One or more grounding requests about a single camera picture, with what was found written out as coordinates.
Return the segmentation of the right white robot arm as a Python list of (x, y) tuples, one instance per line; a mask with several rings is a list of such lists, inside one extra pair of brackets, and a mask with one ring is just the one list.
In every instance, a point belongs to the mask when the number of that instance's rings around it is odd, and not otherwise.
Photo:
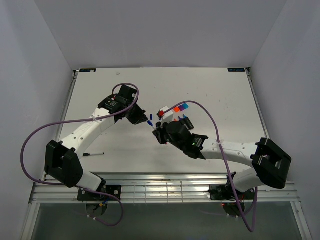
[(284, 189), (292, 158), (271, 139), (262, 137), (257, 143), (218, 142), (212, 137), (191, 133), (188, 118), (156, 124), (153, 135), (161, 145), (173, 145), (186, 156), (201, 160), (227, 160), (248, 166), (236, 172), (226, 185), (226, 194), (237, 199), (244, 192), (266, 185)]

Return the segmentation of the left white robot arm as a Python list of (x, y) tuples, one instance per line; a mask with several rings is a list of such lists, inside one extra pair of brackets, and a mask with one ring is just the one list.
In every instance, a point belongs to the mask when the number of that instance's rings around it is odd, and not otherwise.
[(148, 121), (146, 111), (137, 103), (125, 110), (133, 100), (133, 97), (124, 99), (120, 96), (109, 96), (98, 104), (89, 121), (80, 125), (59, 142), (50, 141), (45, 151), (45, 173), (68, 188), (88, 189), (88, 193), (95, 200), (102, 199), (106, 195), (103, 179), (92, 172), (85, 171), (80, 159), (90, 145), (119, 120), (126, 118), (133, 125)]

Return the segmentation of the blue thin pen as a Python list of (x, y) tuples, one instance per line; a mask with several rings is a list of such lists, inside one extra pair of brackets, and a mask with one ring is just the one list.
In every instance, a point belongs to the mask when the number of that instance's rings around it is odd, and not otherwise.
[(147, 123), (148, 123), (148, 125), (151, 126), (154, 130), (156, 129), (155, 126), (153, 125), (153, 123), (152, 123), (150, 120), (148, 120)]

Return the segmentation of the black thin pen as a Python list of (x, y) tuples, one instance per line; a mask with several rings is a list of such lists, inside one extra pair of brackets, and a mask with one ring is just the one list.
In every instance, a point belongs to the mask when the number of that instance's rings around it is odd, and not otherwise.
[(100, 152), (100, 153), (84, 153), (83, 156), (84, 157), (93, 157), (93, 156), (102, 156), (104, 155), (105, 153), (104, 152)]

